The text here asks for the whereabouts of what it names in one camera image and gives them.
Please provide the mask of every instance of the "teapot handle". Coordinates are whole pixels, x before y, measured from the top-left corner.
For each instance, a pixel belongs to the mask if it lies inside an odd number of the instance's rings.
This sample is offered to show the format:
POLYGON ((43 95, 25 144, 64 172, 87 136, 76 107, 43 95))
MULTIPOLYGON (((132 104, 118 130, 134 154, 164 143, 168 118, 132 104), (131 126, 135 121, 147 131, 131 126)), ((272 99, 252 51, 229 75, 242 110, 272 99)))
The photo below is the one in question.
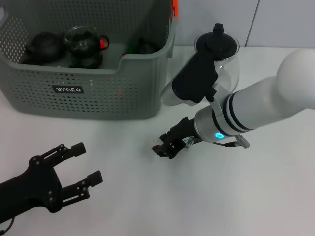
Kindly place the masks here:
POLYGON ((100 39, 100 49, 101 51, 104 51, 106 49, 108 49, 109 47, 109 38, 106 35, 101 35, 99 37, 100 39))

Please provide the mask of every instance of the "white table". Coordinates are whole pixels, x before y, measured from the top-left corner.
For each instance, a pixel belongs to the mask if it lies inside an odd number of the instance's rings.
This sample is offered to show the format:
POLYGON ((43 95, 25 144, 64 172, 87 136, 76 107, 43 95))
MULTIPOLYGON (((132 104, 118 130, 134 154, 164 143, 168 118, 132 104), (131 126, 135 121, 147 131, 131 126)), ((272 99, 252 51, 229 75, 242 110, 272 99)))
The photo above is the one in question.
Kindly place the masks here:
MULTIPOLYGON (((292 51, 241 48, 238 89, 275 75, 292 51)), ((175 47, 169 79, 192 53, 175 47)), ((90 199, 56 214, 39 207, 16 217, 6 236, 314 236, 315 112, 246 134, 247 150, 200 143, 173 160, 151 151, 154 139, 205 105, 163 106, 142 121, 91 121, 22 114, 0 93, 0 182, 32 156, 78 142, 87 153, 56 167, 62 185, 97 170, 104 179, 90 199)))

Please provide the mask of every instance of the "teapot lid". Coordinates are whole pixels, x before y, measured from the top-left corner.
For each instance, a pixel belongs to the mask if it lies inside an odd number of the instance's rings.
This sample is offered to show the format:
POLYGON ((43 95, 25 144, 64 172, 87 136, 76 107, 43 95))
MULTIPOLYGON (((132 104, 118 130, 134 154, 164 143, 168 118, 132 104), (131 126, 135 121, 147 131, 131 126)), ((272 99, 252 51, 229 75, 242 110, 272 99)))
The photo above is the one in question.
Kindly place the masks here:
POLYGON ((32 44, 36 47, 47 47, 52 44, 55 44, 57 38, 58 37, 53 33, 42 32, 34 38, 32 44))
POLYGON ((234 56, 240 45, 236 38, 224 32, 223 24, 216 23, 213 31, 196 38, 195 48, 213 54, 214 61, 222 61, 234 56))

